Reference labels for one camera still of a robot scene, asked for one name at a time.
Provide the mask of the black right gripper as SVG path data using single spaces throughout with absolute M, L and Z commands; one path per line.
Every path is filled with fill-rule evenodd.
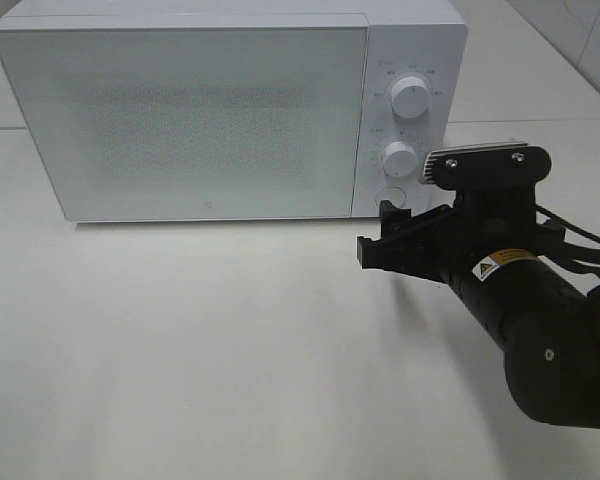
M 558 221 L 537 222 L 533 184 L 459 188 L 451 208 L 435 207 L 419 215 L 382 200 L 379 221 L 379 239 L 357 238 L 360 266 L 437 283 L 444 283 L 439 273 L 442 255 L 447 278 L 463 267 L 483 281 L 507 263 L 545 254 L 549 249 L 540 245 L 542 240 L 565 239 L 565 227 Z

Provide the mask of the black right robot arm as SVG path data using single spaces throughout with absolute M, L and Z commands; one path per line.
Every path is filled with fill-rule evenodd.
M 600 237 L 568 243 L 530 187 L 460 190 L 419 215 L 379 206 L 381 234 L 357 257 L 447 285 L 501 350 L 510 394 L 531 419 L 600 429 Z

